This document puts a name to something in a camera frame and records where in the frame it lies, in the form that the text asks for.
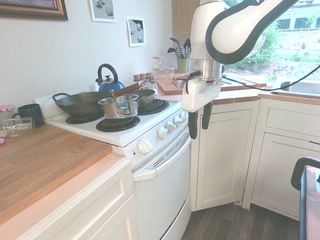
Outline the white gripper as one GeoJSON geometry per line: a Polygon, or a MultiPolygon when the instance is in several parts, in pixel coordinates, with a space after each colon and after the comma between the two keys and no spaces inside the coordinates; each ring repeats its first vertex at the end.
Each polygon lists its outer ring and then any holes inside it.
{"type": "Polygon", "coordinates": [[[182,109],[189,112],[188,128],[190,138],[195,140],[198,133],[198,114],[203,107],[202,129],[209,127],[213,100],[218,97],[221,91],[222,77],[214,80],[207,80],[203,72],[192,72],[183,87],[182,109]]]}

